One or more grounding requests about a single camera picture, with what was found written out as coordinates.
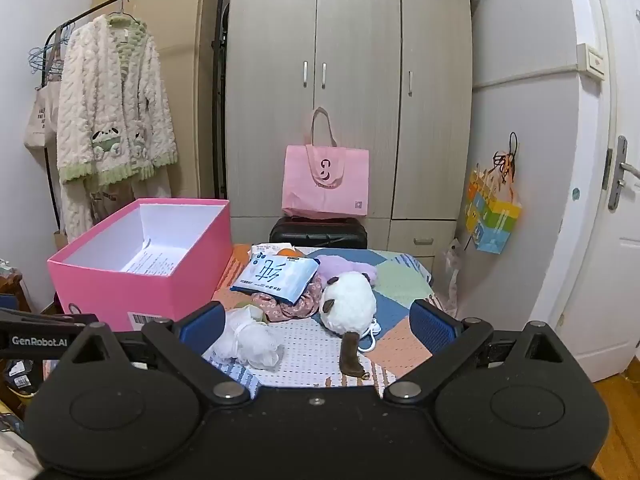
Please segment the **white mesh bath pouf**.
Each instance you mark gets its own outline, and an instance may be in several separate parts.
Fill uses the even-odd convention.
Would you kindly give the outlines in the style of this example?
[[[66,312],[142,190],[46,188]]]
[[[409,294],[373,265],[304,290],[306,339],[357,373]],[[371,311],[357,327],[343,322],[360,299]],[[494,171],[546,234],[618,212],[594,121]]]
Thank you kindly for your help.
[[[258,370],[276,368],[284,352],[283,344],[266,322],[264,311],[251,304],[226,312],[224,330],[212,349],[220,360]]]

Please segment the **white panda plush toy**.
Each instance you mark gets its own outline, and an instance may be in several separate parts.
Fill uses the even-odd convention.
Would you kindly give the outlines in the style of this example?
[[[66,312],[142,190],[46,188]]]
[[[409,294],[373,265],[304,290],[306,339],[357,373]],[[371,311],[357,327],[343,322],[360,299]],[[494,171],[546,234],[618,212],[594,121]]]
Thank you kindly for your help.
[[[323,289],[319,315],[323,326],[341,337],[338,367],[343,375],[366,380],[358,358],[359,341],[373,324],[378,304],[367,273],[348,271],[331,276]]]

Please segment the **blue white tissue pack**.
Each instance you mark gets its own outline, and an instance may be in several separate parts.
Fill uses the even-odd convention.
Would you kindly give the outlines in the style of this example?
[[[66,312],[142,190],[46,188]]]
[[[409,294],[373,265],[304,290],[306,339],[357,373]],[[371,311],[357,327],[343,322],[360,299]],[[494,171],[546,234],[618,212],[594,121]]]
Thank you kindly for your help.
[[[231,289],[250,295],[269,295],[286,304],[296,304],[318,271],[311,258],[259,254],[245,267]]]

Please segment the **small white wipes pack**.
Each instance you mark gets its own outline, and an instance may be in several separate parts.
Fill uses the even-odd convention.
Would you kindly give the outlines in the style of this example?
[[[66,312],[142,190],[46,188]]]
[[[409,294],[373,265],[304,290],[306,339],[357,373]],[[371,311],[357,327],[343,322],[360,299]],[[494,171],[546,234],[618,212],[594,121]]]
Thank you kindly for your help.
[[[255,259],[261,256],[285,256],[300,258],[305,254],[296,249],[290,243],[262,243],[255,244],[250,248],[250,258]]]

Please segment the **purple plush toy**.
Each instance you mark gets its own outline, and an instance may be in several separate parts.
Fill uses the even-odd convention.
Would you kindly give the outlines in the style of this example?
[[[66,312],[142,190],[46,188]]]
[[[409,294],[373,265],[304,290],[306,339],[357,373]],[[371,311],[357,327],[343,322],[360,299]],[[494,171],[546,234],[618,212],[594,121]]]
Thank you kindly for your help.
[[[335,278],[345,272],[366,274],[371,285],[374,285],[378,279],[376,267],[369,263],[349,261],[334,255],[314,256],[314,260],[319,263],[317,274],[322,287],[326,287],[330,278]]]

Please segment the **printed paper sheet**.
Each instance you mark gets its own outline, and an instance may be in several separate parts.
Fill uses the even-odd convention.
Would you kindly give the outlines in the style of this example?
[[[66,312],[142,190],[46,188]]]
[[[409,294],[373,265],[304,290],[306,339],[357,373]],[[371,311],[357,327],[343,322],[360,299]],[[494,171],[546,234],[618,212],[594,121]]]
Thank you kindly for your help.
[[[146,240],[120,270],[129,274],[168,276],[174,272],[187,252],[186,248],[159,245]]]

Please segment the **pink storage box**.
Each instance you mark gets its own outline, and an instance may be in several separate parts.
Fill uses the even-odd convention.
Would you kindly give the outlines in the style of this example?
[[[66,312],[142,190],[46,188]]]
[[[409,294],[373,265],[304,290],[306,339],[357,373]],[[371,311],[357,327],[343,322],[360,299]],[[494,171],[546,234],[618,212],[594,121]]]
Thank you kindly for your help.
[[[68,243],[48,270],[64,312],[123,332],[205,306],[232,252],[226,200],[142,198]]]

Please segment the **colourful paper gift bag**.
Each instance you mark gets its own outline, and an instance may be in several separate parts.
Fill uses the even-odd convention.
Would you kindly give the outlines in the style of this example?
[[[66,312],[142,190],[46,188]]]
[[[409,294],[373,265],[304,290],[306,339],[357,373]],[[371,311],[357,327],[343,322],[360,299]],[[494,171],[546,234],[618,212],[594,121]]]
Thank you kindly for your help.
[[[515,186],[517,154],[518,135],[512,131],[509,148],[495,152],[492,166],[476,165],[470,173],[464,226],[479,252],[500,255],[521,214]]]

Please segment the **white door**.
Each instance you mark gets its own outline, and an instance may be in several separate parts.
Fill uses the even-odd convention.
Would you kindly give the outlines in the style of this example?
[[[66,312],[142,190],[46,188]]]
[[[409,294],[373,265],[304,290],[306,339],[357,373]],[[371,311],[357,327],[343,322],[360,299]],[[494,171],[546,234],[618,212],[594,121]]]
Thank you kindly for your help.
[[[572,0],[577,138],[565,209],[530,316],[556,330],[593,382],[639,351],[639,178],[608,210],[617,137],[639,170],[639,0]]]

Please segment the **black suitcase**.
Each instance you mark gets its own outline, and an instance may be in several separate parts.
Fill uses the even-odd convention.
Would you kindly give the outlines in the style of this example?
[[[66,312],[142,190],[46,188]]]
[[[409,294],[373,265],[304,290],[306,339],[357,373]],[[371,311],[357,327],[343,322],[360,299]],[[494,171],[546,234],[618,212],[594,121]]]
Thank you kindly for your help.
[[[368,233],[354,218],[316,220],[282,217],[271,229],[269,241],[300,247],[367,249]]]

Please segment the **beige canvas tote bag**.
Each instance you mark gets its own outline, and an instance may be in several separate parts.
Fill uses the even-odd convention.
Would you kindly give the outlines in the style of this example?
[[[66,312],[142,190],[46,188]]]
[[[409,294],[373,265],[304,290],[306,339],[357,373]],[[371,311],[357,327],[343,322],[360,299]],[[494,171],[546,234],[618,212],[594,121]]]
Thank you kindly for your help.
[[[58,130],[58,99],[62,79],[62,28],[55,31],[52,48],[44,58],[44,83],[36,90],[32,114],[24,133],[23,142],[30,150],[43,150],[55,140]]]

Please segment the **pink tote bag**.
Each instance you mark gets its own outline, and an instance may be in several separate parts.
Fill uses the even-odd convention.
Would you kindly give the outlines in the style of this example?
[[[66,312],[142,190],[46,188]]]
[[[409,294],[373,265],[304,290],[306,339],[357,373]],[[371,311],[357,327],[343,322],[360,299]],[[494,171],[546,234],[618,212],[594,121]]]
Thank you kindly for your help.
[[[326,118],[331,145],[314,145],[314,121]],[[333,134],[329,113],[314,109],[302,145],[285,151],[282,212],[289,217],[326,220],[366,218],[369,212],[370,155],[343,148]]]

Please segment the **cream fuzzy cardigan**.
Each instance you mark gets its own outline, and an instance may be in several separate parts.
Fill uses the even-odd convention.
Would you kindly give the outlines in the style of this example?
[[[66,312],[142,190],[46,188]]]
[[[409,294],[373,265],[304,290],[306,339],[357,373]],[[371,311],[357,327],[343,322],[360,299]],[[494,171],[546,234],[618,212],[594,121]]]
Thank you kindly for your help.
[[[171,194],[178,148],[155,40],[142,21],[100,15],[72,33],[58,96],[56,164],[68,240],[118,206]]]

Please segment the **beige three-door wardrobe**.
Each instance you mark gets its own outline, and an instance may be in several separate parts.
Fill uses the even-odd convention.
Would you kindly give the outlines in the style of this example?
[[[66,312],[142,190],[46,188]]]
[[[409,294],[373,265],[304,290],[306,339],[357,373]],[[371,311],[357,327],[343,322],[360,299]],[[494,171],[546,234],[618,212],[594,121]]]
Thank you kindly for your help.
[[[468,157],[472,0],[230,0],[226,182],[238,243],[281,218],[285,151],[311,132],[370,156],[374,249],[432,266]]]

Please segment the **black clothes rack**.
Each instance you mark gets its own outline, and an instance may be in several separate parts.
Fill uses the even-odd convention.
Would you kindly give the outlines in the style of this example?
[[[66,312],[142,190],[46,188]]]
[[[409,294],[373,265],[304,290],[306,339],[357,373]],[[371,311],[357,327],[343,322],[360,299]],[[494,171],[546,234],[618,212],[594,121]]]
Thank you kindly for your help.
[[[178,164],[169,170],[177,196],[221,197],[224,176],[224,10],[228,0],[92,0],[88,10],[55,26],[65,32],[84,18],[122,11],[144,21],[160,52]]]

